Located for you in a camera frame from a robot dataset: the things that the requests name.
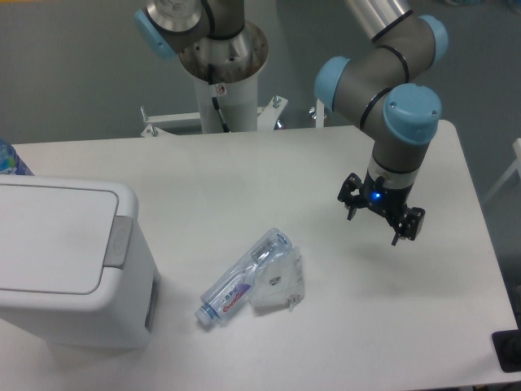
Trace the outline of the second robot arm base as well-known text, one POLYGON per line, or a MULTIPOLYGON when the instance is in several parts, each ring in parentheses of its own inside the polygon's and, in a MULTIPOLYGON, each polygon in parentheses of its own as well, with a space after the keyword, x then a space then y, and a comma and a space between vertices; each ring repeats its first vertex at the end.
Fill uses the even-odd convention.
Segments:
POLYGON ((226 44, 230 58, 252 57, 243 1, 147 1, 135 12, 134 21, 161 59, 170 59, 203 39, 216 51, 226 44))

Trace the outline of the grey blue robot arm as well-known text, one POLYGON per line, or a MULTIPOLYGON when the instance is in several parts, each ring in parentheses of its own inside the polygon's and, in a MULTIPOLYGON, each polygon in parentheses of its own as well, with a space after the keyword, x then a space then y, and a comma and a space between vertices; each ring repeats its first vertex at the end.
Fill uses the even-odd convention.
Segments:
POLYGON ((442 115, 439 96, 413 80, 446 53, 445 26, 415 15, 407 1, 349 1, 374 45, 360 59, 337 56, 320 69, 316 97, 369 136, 374 146, 366 175, 344 180, 338 200, 352 219, 359 209, 383 217, 393 242, 416 239, 425 211, 407 199, 442 115))

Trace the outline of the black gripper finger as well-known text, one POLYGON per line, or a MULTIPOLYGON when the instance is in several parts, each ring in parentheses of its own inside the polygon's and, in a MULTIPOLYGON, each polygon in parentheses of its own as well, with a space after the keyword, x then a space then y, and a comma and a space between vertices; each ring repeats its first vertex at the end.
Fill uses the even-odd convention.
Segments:
POLYGON ((337 199, 348 210, 347 219, 349 221, 354 218, 357 210, 363 207, 362 189, 362 180, 355 173, 350 173, 339 190, 337 199))
POLYGON ((392 221, 395 231, 392 246, 396 246, 400 239, 414 241, 422 229, 423 219, 426 211, 422 208, 406 208, 405 211, 392 221))

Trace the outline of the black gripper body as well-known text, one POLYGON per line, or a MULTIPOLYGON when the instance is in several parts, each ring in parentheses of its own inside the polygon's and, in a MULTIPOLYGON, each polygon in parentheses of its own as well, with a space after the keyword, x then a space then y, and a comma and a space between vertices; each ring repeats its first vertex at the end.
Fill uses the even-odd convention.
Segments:
POLYGON ((384 217, 390 226, 405 222, 406 201, 413 185, 413 173, 393 173, 380 170, 366 173, 365 179, 356 179, 357 207, 367 208, 384 217))

